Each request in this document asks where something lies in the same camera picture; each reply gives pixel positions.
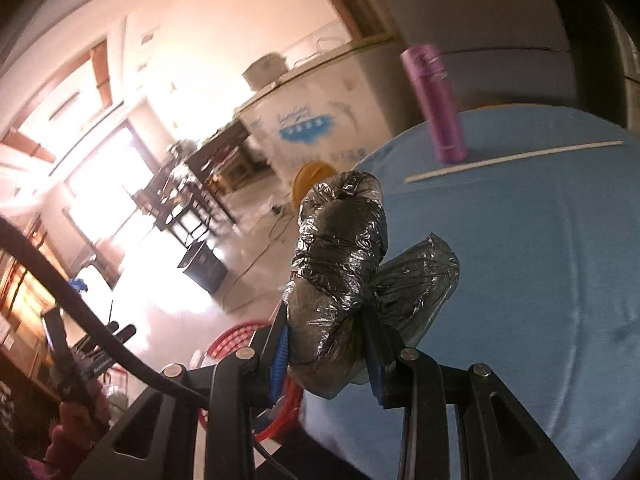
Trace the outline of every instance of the blue tablecloth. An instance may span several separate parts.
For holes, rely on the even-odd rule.
[[[358,165],[382,183],[387,258],[434,232],[460,259],[418,348],[453,367],[488,363],[580,478],[613,478],[640,438],[640,146],[570,108],[461,117],[470,160],[625,141],[404,184],[441,167],[420,124]],[[396,477],[402,411],[379,408],[369,385],[305,394],[303,424],[374,480]]]

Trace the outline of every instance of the metal screw head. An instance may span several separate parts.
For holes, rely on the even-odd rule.
[[[177,377],[182,373],[182,365],[179,365],[178,363],[172,363],[170,365],[165,366],[164,370],[162,370],[162,373],[166,377],[173,379],[174,377]]]
[[[415,361],[420,357],[420,354],[415,348],[403,348],[400,351],[400,357],[405,361]]]
[[[484,363],[476,363],[472,368],[474,373],[481,377],[488,377],[491,375],[491,368],[489,368],[489,365],[486,365]]]
[[[250,346],[245,346],[244,348],[239,349],[236,352],[236,357],[238,359],[251,359],[255,355],[255,350]]]

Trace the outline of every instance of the black basket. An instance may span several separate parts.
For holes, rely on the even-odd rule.
[[[209,294],[218,290],[226,276],[226,267],[209,249],[206,242],[194,242],[178,264],[194,282]]]

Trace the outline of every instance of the clear plastic bag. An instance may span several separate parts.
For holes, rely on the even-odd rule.
[[[356,376],[367,381],[359,309],[375,304],[381,322],[415,344],[455,290],[458,260],[431,235],[378,269],[387,247],[382,193],[362,171],[316,184],[299,222],[283,294],[290,371],[305,390],[331,399]]]

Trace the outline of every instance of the black cable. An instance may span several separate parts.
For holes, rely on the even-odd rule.
[[[287,227],[289,227],[289,224],[291,223],[291,221],[295,218],[295,215],[292,215],[289,217],[289,220],[287,220],[287,223],[284,225],[282,231],[280,231],[278,233],[278,235],[275,238],[271,238],[271,234],[273,233],[273,229],[274,227],[276,227],[276,225],[278,224],[278,222],[280,222],[280,220],[284,217],[284,215],[279,216],[278,219],[275,221],[275,223],[273,224],[273,226],[271,227],[271,231],[269,232],[269,243],[267,244],[267,246],[262,250],[262,252],[260,254],[258,254],[254,260],[251,262],[251,264],[249,264],[249,266],[243,270],[240,275],[236,278],[236,280],[231,284],[231,286],[227,289],[227,291],[225,292],[225,295],[222,296],[222,300],[220,300],[220,308],[222,310],[225,309],[225,300],[226,297],[229,295],[229,293],[234,289],[234,287],[238,284],[238,282],[242,279],[242,277],[244,277],[251,269],[252,267],[258,262],[258,260],[263,256],[264,253],[266,253],[269,248],[271,247],[271,245],[278,240],[278,238],[280,238],[283,234],[284,231],[287,230]]]
[[[254,303],[255,301],[260,300],[260,298],[265,297],[268,294],[273,294],[274,292],[279,293],[282,296],[282,293],[284,291],[284,287],[281,286],[280,288],[270,288],[268,290],[264,290],[262,291],[260,294],[256,294],[254,297],[252,297],[250,300],[245,301],[244,303],[234,307],[234,310],[240,310],[241,308],[244,308],[246,306],[251,305],[252,303]]]
[[[205,396],[159,374],[123,346],[43,254],[2,215],[0,215],[0,247],[29,269],[36,280],[55,298],[56,303],[65,309],[100,348],[143,383],[169,396],[195,403],[201,408],[209,407],[209,400]]]
[[[111,305],[109,307],[109,319],[107,320],[107,324],[111,322],[111,314],[113,314],[113,298],[111,299]]]
[[[286,467],[284,467],[280,462],[274,459],[273,456],[269,454],[269,452],[264,449],[264,446],[258,442],[258,439],[254,435],[254,448],[255,450],[262,455],[262,457],[274,468],[280,471],[284,476],[290,478],[291,480],[299,480],[297,476],[295,476],[291,471],[289,471]]]

